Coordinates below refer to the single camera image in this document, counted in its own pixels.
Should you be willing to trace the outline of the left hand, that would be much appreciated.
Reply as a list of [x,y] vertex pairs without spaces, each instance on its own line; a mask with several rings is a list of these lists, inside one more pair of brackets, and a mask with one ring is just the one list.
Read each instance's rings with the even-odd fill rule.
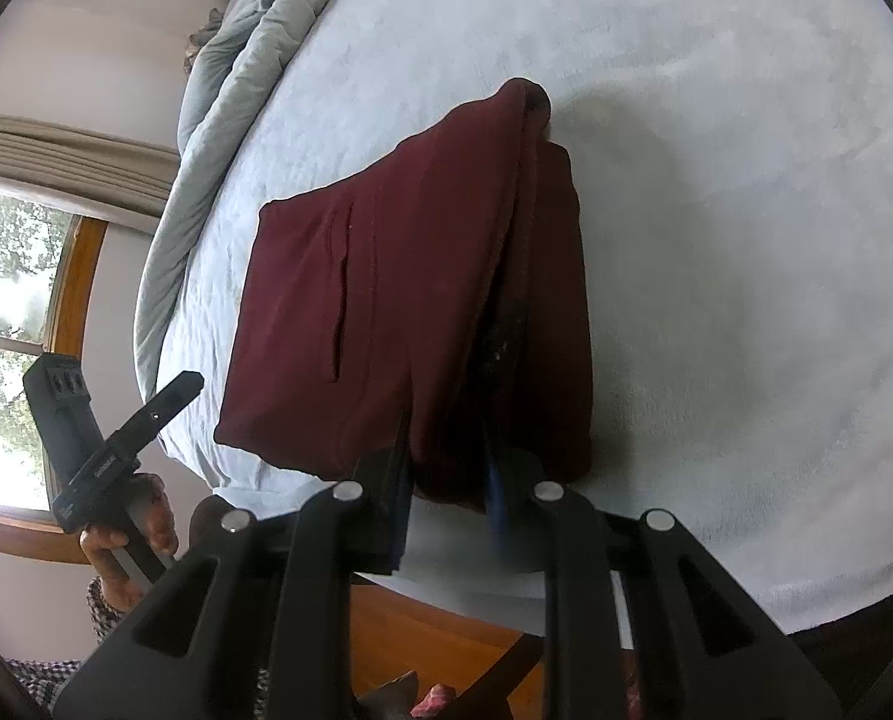
[[178,551],[175,516],[160,476],[140,473],[127,486],[127,515],[119,522],[92,523],[79,543],[100,579],[106,605],[129,613],[161,577]]

